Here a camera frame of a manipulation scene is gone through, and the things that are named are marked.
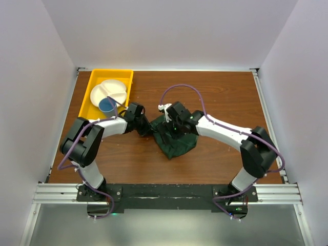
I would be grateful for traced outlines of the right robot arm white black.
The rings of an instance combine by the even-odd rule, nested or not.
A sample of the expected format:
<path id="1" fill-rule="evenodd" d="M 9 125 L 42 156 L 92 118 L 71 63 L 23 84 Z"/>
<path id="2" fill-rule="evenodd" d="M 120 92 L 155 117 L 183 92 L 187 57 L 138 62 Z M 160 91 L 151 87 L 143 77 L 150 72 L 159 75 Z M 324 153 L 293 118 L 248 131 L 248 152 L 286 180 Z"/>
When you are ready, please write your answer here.
<path id="1" fill-rule="evenodd" d="M 270 170 L 277 158 L 277 149 L 267 131 L 262 127 L 254 129 L 237 127 L 217 120 L 203 111 L 190 113 L 180 102 L 159 105 L 164 114 L 164 129 L 173 139 L 187 134 L 209 137 L 225 143 L 241 154 L 242 168 L 228 184 L 227 190 L 219 193 L 219 200 L 241 201 L 247 190 Z"/>

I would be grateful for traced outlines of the dark green cloth napkin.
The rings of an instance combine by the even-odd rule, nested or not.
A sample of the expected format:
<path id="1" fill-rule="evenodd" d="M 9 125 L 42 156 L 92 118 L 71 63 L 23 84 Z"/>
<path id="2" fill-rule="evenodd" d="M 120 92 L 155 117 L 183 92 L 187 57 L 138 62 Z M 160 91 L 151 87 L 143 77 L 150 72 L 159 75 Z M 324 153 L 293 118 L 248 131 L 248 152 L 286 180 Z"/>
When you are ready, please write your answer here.
<path id="1" fill-rule="evenodd" d="M 151 128 L 156 144 L 168 160 L 187 154 L 197 145 L 198 136 L 192 133 L 174 139 L 169 130 L 163 126 L 164 116 L 159 116 L 151 121 Z"/>

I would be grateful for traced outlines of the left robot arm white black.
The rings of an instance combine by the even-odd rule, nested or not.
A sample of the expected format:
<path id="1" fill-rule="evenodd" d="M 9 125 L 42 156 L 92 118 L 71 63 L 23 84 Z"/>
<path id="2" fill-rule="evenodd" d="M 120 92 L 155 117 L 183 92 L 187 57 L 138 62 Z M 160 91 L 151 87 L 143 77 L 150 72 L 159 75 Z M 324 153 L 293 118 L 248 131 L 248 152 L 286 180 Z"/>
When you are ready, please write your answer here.
<path id="1" fill-rule="evenodd" d="M 57 168 L 63 170 L 73 167 L 93 200 L 109 201 L 106 179 L 95 161 L 98 149 L 104 138 L 132 131 L 137 131 L 140 136 L 152 133 L 145 116 L 145 107 L 136 102 L 130 103 L 123 115 L 114 114 L 112 117 L 96 120 L 78 117 L 60 144 L 59 150 L 64 157 Z"/>

